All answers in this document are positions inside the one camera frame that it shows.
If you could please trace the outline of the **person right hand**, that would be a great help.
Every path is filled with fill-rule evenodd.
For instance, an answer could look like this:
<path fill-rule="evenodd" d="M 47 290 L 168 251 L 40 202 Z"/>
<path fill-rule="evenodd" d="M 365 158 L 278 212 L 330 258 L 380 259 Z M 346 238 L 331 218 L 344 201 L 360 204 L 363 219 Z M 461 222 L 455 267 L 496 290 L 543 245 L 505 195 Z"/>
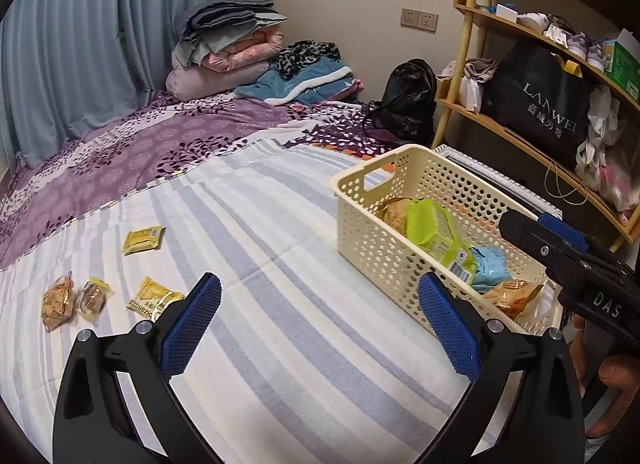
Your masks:
<path fill-rule="evenodd" d="M 575 315 L 574 328 L 577 330 L 574 341 L 570 344 L 570 357 L 574 363 L 580 392 L 584 392 L 582 380 L 586 373 L 586 356 L 584 351 L 584 331 L 586 321 Z M 626 356 L 612 356 L 605 359 L 599 369 L 600 381 L 608 387 L 617 388 L 620 393 L 599 418 L 587 430 L 589 438 L 598 438 L 613 432 L 639 390 L 639 362 Z"/>

